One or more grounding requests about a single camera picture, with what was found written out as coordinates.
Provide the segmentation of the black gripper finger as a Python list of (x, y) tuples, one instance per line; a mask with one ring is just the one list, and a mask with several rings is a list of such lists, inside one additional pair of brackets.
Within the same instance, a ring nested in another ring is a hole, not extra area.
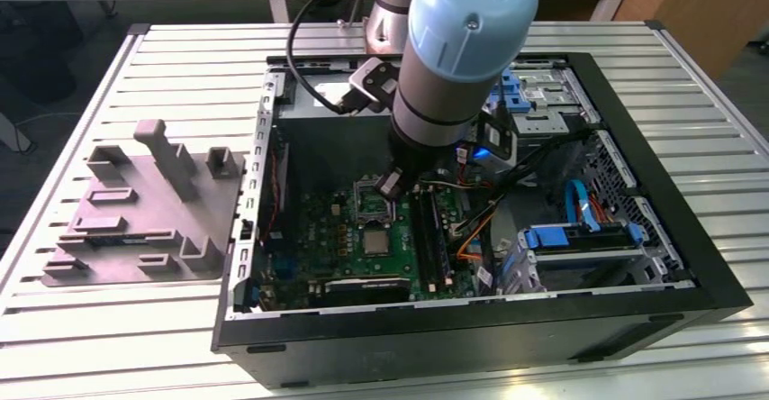
[(401, 196), (401, 170), (391, 168), (386, 171), (374, 183), (374, 190), (389, 201), (394, 201)]

